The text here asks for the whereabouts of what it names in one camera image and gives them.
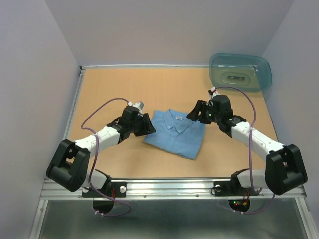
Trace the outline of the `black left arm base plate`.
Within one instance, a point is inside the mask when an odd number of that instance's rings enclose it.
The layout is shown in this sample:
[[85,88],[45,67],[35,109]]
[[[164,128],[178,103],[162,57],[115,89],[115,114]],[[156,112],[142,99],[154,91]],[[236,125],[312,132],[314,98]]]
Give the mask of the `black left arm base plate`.
[[[108,197],[125,198],[127,190],[127,183],[125,181],[108,181],[99,192],[107,195]],[[102,198],[103,196],[97,193],[94,189],[89,188],[88,192],[82,192],[83,198]]]

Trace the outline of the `light blue shirt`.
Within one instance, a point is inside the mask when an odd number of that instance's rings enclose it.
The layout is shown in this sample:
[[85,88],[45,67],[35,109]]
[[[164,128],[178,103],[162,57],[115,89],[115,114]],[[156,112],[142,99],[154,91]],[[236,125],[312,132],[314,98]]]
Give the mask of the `light blue shirt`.
[[147,135],[144,143],[183,158],[197,158],[204,140],[204,124],[191,121],[187,113],[173,109],[155,110],[151,123],[156,131]]

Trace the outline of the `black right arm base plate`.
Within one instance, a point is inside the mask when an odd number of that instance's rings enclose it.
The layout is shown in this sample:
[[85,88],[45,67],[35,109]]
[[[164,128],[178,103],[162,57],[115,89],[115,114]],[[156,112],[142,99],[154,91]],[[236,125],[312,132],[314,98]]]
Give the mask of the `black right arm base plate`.
[[213,182],[210,193],[217,197],[244,197],[258,196],[251,188],[243,188],[239,183],[233,183],[231,180],[217,180]]

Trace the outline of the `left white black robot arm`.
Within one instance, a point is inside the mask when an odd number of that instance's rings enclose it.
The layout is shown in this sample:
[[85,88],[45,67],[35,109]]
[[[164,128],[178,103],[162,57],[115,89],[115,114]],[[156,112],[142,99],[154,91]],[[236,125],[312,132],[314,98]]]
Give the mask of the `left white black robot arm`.
[[107,174],[88,170],[89,160],[101,151],[120,144],[133,134],[136,137],[154,133],[149,114],[143,113],[143,102],[129,102],[122,115],[107,124],[97,133],[76,140],[60,142],[46,170],[46,176],[75,192],[79,188],[93,188],[99,196],[106,196],[111,190],[111,178]]

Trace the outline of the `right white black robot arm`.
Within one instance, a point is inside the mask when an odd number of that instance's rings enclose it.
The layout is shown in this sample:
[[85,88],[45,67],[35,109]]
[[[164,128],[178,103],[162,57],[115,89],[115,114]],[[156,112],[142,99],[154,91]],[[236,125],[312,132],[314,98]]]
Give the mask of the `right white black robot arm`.
[[265,161],[265,169],[243,169],[231,175],[229,188],[241,194],[250,188],[268,188],[275,195],[305,184],[308,180],[301,152],[294,144],[276,142],[254,129],[243,117],[235,115],[226,95],[215,95],[209,101],[198,100],[187,115],[191,121],[216,123],[218,128]]

